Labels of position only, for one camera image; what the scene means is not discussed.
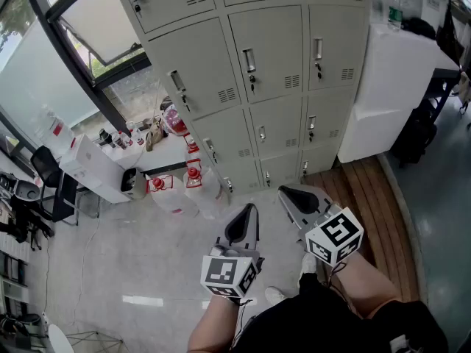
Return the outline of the person's black clothing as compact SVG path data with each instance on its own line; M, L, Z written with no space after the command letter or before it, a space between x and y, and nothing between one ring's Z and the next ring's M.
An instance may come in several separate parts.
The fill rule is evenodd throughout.
M360 318L317 275L302 276L300 292L259 314L241 333L233 353L448 353L445 334L420 301L390 301Z

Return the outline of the white spray bottle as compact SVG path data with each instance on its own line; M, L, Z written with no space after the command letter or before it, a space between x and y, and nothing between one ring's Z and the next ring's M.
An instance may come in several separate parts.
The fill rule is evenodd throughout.
M143 146L145 141L140 129L138 128L138 125L133 121L127 121L126 126L130 132L131 141L138 144L139 146Z

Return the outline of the grey metal locker cabinet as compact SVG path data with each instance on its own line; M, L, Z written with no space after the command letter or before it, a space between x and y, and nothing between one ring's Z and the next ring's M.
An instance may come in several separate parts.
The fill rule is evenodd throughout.
M370 0L119 1L228 193L332 167L364 64ZM299 146L261 157L250 107L286 96L302 99Z

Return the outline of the person's right forearm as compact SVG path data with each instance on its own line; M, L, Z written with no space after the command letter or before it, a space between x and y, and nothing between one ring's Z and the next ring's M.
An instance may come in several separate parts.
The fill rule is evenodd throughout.
M353 252L343 263L345 267L336 276L362 318L371 318L385 304L401 300L389 278L359 252Z

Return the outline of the black equipment pile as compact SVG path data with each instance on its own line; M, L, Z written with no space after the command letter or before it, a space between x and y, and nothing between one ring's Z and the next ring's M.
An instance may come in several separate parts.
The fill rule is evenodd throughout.
M41 231L46 239L54 237L53 229L43 220L38 202L25 202L13 195L13 188L18 178L13 174L0 171L0 232L7 233L23 243L30 238L34 251L40 246L37 233Z

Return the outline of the black window frame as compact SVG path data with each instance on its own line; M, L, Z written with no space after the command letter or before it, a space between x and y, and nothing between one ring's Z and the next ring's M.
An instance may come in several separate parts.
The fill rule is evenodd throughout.
M29 150L43 107L94 139L149 117L151 70L119 0L0 0L0 123Z

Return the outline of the large clear red-label jug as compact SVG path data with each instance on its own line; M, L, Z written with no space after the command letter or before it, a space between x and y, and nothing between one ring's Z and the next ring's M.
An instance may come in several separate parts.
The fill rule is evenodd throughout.
M62 157L75 139L71 128L47 104L41 106L35 118L35 136L55 158Z

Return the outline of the beige cloth bag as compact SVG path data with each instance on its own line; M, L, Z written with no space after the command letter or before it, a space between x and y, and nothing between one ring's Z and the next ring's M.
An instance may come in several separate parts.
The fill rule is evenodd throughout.
M145 148L147 152L151 152L155 144L168 137L165 124L162 118L153 118L149 123L149 129L146 134Z

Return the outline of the black office chair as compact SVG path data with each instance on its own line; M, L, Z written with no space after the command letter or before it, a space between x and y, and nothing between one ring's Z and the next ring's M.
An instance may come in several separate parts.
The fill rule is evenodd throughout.
M78 181L59 167L58 162L47 147L39 147L33 153L30 162L43 181L38 205L40 214L47 221L53 223L62 221L69 226L77 226L80 214L90 218L99 218L100 198L98 198L97 209L94 215L85 212L79 205L84 193L79 193ZM51 212L43 205L44 193L47 188L55 190Z

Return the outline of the white cardboard box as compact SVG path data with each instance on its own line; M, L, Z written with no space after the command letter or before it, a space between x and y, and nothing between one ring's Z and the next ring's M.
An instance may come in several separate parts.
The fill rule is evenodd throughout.
M129 202L121 192L124 169L109 158L86 134L76 136L61 157L59 167L78 183L112 204Z

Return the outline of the dark desk frame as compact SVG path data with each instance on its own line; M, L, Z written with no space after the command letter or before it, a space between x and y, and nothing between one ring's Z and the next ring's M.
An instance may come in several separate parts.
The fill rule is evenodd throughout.
M460 70L436 68L422 101L414 112L420 118L434 124L460 77Z

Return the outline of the green label water bottle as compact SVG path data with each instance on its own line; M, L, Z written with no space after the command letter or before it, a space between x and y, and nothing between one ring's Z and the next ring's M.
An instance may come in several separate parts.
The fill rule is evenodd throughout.
M402 0L388 0L388 26L398 32L403 19Z

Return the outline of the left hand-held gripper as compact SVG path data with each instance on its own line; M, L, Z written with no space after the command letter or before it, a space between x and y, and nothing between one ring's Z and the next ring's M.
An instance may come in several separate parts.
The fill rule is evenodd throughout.
M200 283L213 295L242 299L264 261L258 251L258 208L248 203L232 209L220 236L202 259Z

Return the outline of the grey trash bin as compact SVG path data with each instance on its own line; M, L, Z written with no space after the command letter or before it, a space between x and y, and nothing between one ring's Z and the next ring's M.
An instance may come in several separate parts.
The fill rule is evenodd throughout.
M121 192L132 200L142 199L146 196L147 180L137 169L127 169L122 177Z

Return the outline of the locker door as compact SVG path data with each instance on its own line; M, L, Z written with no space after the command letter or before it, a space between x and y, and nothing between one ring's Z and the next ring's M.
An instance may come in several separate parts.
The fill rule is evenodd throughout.
M301 107L302 99L293 96L258 102L250 107L261 157L299 146Z

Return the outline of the person's left forearm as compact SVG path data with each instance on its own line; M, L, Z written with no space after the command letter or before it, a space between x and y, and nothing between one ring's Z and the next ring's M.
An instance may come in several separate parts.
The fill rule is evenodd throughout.
M228 353L236 336L240 306L213 296L188 341L187 353Z

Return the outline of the clear water jug red label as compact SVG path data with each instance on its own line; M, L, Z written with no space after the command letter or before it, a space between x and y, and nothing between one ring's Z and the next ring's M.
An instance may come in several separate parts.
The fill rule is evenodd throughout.
M169 133L177 136L188 134L188 128L173 103L170 101L163 101L160 105L160 110L162 112L163 122Z

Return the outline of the black backpack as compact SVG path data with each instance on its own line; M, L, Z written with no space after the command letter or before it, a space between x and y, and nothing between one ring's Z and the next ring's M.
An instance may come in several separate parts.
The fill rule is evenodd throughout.
M405 126L389 150L398 160L399 168L404 168L408 164L417 164L435 138L437 127L433 118L434 111L435 108L428 99L422 100L420 105L412 110Z

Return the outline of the white window ledge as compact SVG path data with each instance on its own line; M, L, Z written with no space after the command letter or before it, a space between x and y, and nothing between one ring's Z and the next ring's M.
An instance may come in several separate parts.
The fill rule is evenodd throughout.
M153 171L185 163L186 142L183 137L170 134L147 151L145 145L134 143L126 149L104 145L102 151L124 170L138 168L140 171Z

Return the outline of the hanging black bag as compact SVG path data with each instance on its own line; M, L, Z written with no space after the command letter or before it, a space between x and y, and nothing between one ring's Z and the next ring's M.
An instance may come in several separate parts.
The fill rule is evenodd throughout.
M460 68L464 47L459 43L451 12L451 0L448 0L443 26L436 34L439 48Z

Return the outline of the white box-shaped counter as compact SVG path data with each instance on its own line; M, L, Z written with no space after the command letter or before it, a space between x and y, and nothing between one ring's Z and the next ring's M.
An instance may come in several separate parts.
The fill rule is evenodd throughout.
M349 163L390 150L435 70L459 67L424 36L370 24L358 92L337 157Z

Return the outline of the small black bag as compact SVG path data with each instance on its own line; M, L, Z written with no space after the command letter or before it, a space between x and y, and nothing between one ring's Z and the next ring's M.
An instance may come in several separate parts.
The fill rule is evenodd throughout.
M436 39L435 29L427 21L418 17L404 18L401 23L401 28L415 35L421 35L431 40Z

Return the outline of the white round table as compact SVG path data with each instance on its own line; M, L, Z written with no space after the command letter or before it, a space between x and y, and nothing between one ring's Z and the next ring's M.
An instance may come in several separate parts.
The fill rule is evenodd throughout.
M68 338L57 325L49 325L48 337L54 353L75 353Z

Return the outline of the grey round appliance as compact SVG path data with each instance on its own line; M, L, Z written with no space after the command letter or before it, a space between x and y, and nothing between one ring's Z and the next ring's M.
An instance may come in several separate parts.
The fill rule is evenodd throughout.
M13 188L13 195L25 202L36 202L40 200L40 188L31 182L18 179Z

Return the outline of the person's right white shoe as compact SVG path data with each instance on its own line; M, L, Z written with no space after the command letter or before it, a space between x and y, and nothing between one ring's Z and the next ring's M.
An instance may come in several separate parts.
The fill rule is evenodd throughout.
M312 288L317 282L316 257L310 253L306 253L302 258L297 287L300 292L303 292L304 290Z

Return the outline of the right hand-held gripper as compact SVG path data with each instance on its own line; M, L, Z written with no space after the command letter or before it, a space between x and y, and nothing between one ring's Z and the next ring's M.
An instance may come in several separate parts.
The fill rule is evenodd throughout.
M364 228L349 207L334 204L321 188L290 184L278 188L278 197L290 221L301 229L299 237L308 253L335 267L359 250Z

